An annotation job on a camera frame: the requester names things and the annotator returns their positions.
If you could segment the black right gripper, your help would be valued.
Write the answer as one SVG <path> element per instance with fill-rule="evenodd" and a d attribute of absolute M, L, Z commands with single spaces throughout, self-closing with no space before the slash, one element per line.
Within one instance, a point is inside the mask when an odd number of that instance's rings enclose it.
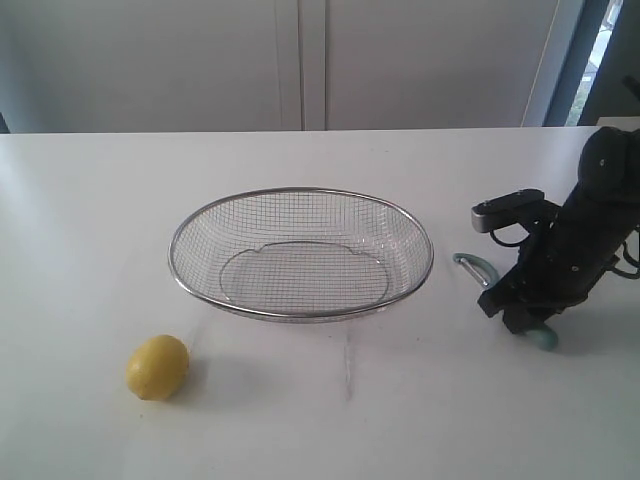
<path fill-rule="evenodd" d="M 521 266 L 524 304 L 505 279 L 485 289 L 477 304 L 488 318 L 503 311 L 511 334 L 534 330 L 543 324 L 536 309 L 563 310 L 586 300 L 638 224 L 637 195 L 614 198 L 576 187 Z"/>

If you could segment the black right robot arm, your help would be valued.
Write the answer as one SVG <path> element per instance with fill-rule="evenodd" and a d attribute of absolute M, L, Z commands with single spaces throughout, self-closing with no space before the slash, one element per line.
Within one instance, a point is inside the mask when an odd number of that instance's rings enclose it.
<path fill-rule="evenodd" d="M 524 189 L 474 206 L 472 224 L 489 235 L 515 224 L 528 233 L 513 245 L 516 264 L 478 300 L 513 334 L 540 330 L 550 317 L 584 302 L 608 272 L 638 279 L 616 265 L 621 259 L 639 264 L 626 244 L 639 230 L 639 133 L 602 127 L 592 134 L 563 205 Z"/>

